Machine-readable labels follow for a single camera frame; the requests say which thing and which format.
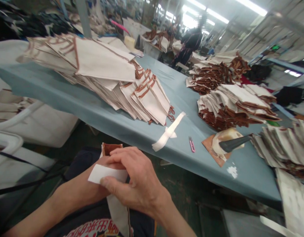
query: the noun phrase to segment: pink utility knife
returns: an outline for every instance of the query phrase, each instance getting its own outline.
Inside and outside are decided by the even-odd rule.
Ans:
[[[196,152],[196,151],[195,151],[195,146],[194,146],[194,142],[192,141],[192,138],[191,138],[191,137],[189,137],[189,143],[190,143],[191,151],[192,151],[193,153],[195,153],[195,152]]]

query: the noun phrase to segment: blue table cover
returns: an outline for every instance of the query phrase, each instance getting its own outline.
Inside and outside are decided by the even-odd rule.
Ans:
[[[175,130],[177,138],[169,139],[158,152],[154,152],[152,144],[161,137],[165,127],[133,120],[121,109],[115,111],[94,92],[70,84],[53,70],[33,62],[0,65],[0,77],[11,86],[16,95],[36,98],[57,110],[74,114],[94,128],[129,145],[137,146],[244,196],[280,208],[281,197],[274,173],[257,155],[251,143],[246,143],[243,149],[234,150],[222,168],[202,145],[204,139],[216,132],[198,116],[199,94],[186,88],[186,76],[146,55],[137,61],[157,75],[175,108],[175,117],[182,111],[187,114]],[[261,127],[251,125],[249,128],[238,128],[238,131],[243,135],[257,134]],[[195,153],[191,152],[188,136],[193,139]],[[236,179],[227,172],[230,166],[237,168]]]

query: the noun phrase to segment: white glue spot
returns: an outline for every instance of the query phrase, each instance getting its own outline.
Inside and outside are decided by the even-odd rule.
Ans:
[[[228,169],[227,169],[227,172],[229,174],[231,174],[233,176],[234,179],[237,178],[237,170],[236,170],[236,167],[235,166],[230,166]]]

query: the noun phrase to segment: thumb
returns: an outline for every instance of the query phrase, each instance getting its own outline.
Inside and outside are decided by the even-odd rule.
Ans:
[[[117,198],[124,196],[129,189],[128,184],[121,183],[115,177],[110,176],[101,178],[100,184]]]

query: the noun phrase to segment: fingernail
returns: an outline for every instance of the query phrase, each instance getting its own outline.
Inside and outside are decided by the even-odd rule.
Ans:
[[[106,187],[106,186],[107,186],[107,183],[108,183],[108,180],[107,180],[105,177],[104,177],[104,178],[101,178],[100,184],[101,184],[102,186]]]

